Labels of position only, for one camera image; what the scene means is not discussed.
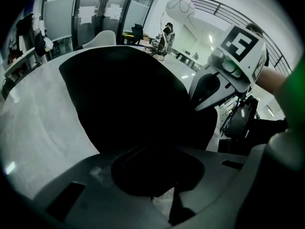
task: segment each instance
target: white chair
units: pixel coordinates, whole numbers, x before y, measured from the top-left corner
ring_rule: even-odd
[[[84,44],[82,47],[92,48],[101,46],[116,46],[115,33],[113,31],[101,31],[92,41]]]

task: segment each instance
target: ceiling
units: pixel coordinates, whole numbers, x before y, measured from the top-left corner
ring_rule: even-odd
[[[193,18],[185,26],[192,32],[195,38],[201,41],[206,46],[215,45],[217,38],[223,33],[223,31],[205,21],[198,18]],[[209,35],[213,38],[213,43],[210,42]]]

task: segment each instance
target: human arm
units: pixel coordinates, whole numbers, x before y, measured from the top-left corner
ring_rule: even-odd
[[[267,92],[274,94],[285,80],[286,76],[264,66],[255,83]]]

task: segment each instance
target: ceiling light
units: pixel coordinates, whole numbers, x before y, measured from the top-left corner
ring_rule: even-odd
[[[271,112],[270,109],[268,109],[269,113],[274,117],[275,115]]]
[[[250,130],[248,130],[248,131],[247,131],[247,134],[246,134],[245,138],[246,138],[246,137],[248,136],[248,134],[249,134],[249,131],[250,131]]]
[[[11,164],[5,169],[5,173],[8,175],[13,169],[15,169],[15,162],[11,162]]]

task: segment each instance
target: desk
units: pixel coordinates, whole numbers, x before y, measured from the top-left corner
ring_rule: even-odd
[[[8,179],[29,198],[77,162],[98,154],[58,70],[63,62],[86,50],[90,48],[62,55],[28,74],[11,90],[0,110],[0,158],[4,167],[15,162]],[[163,64],[189,90],[194,71],[170,55]]]
[[[124,43],[125,39],[127,40],[126,45],[130,45],[130,41],[134,39],[134,35],[132,34],[132,31],[124,31],[122,33],[122,37],[123,37],[123,44],[125,44]],[[149,40],[150,40],[149,44],[151,44],[152,40],[154,39],[154,38],[150,38],[149,35],[147,35],[145,33],[143,33],[143,37],[149,38]]]
[[[16,59],[11,66],[5,71],[4,76],[7,78],[10,74],[12,74],[16,69],[20,68],[22,64],[25,62],[27,65],[27,70],[31,70],[31,65],[29,63],[29,58],[34,55],[36,63],[38,63],[38,59],[36,56],[35,48],[31,48],[26,53],[24,53],[21,57]]]
[[[130,45],[133,45],[133,43],[131,43],[134,39],[134,36],[133,35],[124,35],[123,36],[123,44],[124,45],[127,45],[127,46],[130,46]],[[145,40],[139,40],[137,42],[138,46],[143,46],[143,47],[151,47],[150,43],[148,41],[145,41]]]
[[[192,58],[190,55],[184,53],[184,52],[181,52],[175,48],[173,48],[175,51],[177,51],[177,55],[176,55],[176,59],[178,59],[181,55],[182,55],[182,58],[181,58],[181,62],[185,63],[186,59],[189,60],[187,66],[190,66],[190,62],[192,61],[193,64],[191,67],[196,67],[198,70],[202,67],[202,64],[200,62],[198,62],[196,59]]]

